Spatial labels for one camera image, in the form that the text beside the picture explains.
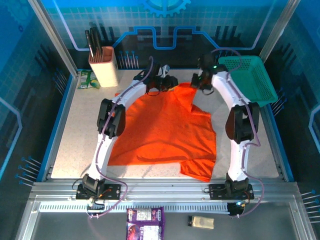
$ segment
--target green basket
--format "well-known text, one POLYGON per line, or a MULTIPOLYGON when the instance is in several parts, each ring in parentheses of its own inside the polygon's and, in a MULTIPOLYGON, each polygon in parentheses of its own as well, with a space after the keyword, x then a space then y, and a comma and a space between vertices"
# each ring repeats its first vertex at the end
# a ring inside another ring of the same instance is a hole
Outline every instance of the green basket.
MULTIPOLYGON (((277 93, 263 62, 258 56, 242 56, 242 65, 231 73, 231 77, 240 91, 253 103, 260 107, 278 100, 277 93)), ((219 64, 226 66, 228 71, 236 68, 240 63, 238 56, 224 56, 219 58, 219 64)))

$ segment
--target snack package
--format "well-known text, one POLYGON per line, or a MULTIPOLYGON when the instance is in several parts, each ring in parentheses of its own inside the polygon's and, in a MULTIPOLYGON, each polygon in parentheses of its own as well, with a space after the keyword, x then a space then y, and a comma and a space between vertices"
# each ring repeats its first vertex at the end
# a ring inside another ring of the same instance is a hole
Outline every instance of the snack package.
POLYGON ((164 208, 129 208, 126 240, 164 240, 164 208))
POLYGON ((95 73, 91 70, 82 70, 80 73, 80 83, 78 89, 100 88, 100 84, 95 73))

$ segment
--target orange t-shirt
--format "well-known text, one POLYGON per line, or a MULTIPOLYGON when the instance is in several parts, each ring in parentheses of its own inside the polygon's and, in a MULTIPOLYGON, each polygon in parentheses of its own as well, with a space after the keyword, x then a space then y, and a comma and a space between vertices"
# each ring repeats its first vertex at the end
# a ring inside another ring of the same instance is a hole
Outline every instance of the orange t-shirt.
POLYGON ((173 91, 137 99, 125 113, 125 129, 109 166, 180 163, 180 172, 209 182, 216 162, 211 114, 193 105, 196 89, 181 83, 173 91))

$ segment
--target purple snack package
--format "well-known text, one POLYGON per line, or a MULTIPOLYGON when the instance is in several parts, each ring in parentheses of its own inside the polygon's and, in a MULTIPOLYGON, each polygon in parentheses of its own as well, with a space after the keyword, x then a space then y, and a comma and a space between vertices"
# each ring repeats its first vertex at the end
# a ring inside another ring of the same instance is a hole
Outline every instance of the purple snack package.
POLYGON ((126 215, 126 240, 164 240, 163 207, 129 208, 126 215))

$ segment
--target white arm segment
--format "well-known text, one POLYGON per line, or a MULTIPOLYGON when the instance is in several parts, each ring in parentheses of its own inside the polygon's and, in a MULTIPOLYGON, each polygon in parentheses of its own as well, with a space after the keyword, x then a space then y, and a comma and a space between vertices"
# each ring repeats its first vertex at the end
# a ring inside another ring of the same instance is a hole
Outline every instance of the white arm segment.
MULTIPOLYGON (((138 82, 139 82, 138 80, 133 80, 131 83, 131 86, 133 86, 134 84, 136 84, 138 82)), ((121 98, 121 100, 118 102, 118 105, 120 105, 120 104, 124 105, 125 110, 127 110, 138 98, 140 98, 141 96, 143 96, 146 93, 146 90, 147 90, 147 86, 143 82, 139 83, 137 86, 130 89, 121 98)), ((112 102, 115 103, 119 97, 120 97, 120 95, 114 97, 112 99, 112 102)), ((117 136, 114 136, 112 139, 109 139, 109 137, 106 136, 104 139, 104 142, 101 145, 101 148, 99 150, 97 166, 103 175, 107 174, 107 166, 108 166, 109 158, 110 158, 112 148, 114 147, 117 138, 118 138, 117 136)), ((100 173, 97 171, 97 168, 96 168, 97 152, 98 152, 98 148, 100 146, 102 139, 103 139, 103 134, 98 134, 98 142, 96 145, 96 149, 94 152, 92 163, 91 163, 91 166, 87 172, 91 178, 98 179, 98 180, 101 180, 103 178, 100 175, 100 173)))
MULTIPOLYGON (((226 71, 222 71, 216 75, 213 75, 211 84, 221 94, 223 100, 225 101, 230 111, 231 108, 233 108, 235 105, 243 106, 244 104, 237 97, 234 90, 230 87, 230 84, 226 80, 226 76, 227 76, 226 71)), ((248 104, 250 102, 249 99, 247 99, 242 94, 242 92, 238 89, 238 87, 232 80, 230 74, 228 76, 228 81, 236 88, 238 93, 240 93, 242 99, 248 104)), ((242 181, 247 177, 242 171, 241 163, 242 163, 242 156, 244 152, 244 146, 249 142, 251 141, 246 140, 246 141, 242 141, 240 144, 237 144, 234 140, 231 140, 231 160, 230 160, 228 175, 233 181, 242 181)), ((245 171, 247 171, 248 153, 249 153, 249 146, 246 147, 245 156, 244 156, 245 171)))

